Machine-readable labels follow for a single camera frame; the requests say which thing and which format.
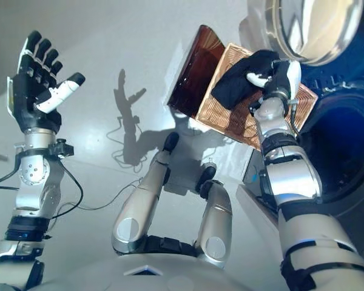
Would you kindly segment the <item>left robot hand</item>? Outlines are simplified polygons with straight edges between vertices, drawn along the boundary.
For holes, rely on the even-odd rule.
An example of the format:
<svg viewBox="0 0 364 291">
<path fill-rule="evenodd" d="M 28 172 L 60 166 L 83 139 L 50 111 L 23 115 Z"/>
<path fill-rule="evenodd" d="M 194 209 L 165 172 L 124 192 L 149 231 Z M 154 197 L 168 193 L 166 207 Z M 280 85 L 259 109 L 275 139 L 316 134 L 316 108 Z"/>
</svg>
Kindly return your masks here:
<svg viewBox="0 0 364 291">
<path fill-rule="evenodd" d="M 62 124 L 57 108 L 85 82 L 79 72 L 62 81 L 63 64 L 49 39 L 32 31 L 19 54 L 16 75 L 7 78 L 7 110 L 22 132 L 40 128 L 58 133 Z"/>
</svg>

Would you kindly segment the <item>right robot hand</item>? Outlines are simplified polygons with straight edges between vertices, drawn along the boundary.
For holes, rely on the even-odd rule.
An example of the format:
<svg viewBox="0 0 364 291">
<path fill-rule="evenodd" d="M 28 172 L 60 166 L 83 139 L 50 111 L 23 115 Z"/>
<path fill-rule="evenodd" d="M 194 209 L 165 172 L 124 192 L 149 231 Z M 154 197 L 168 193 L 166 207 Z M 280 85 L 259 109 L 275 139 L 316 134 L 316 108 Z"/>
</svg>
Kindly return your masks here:
<svg viewBox="0 0 364 291">
<path fill-rule="evenodd" d="M 295 98 L 301 78 L 300 63 L 289 59 L 269 61 L 246 74 L 246 79 L 261 88 L 264 95 L 281 91 L 289 100 Z"/>
</svg>

